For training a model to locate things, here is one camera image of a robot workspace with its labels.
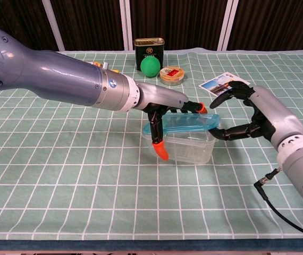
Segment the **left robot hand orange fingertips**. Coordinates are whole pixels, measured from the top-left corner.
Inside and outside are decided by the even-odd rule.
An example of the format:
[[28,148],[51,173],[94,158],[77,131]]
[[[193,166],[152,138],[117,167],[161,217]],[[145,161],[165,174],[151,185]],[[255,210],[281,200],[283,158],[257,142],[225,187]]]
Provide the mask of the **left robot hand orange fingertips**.
[[169,155],[163,141],[162,116],[167,111],[177,109],[206,114],[207,109],[203,103],[190,101],[185,94],[176,90],[145,82],[138,82],[137,87],[140,97],[135,109],[147,113],[153,148],[159,158],[167,161]]

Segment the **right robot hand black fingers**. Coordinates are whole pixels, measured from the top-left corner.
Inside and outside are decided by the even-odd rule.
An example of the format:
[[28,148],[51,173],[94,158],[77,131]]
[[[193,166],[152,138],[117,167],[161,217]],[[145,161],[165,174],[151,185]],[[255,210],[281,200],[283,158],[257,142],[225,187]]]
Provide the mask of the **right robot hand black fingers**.
[[275,149],[288,137],[303,135],[303,124],[273,93],[261,86],[249,87],[241,81],[229,82],[231,89],[223,92],[210,104],[214,109],[224,101],[237,98],[254,109],[251,122],[229,129],[214,128],[210,134],[219,140],[233,141],[264,137]]

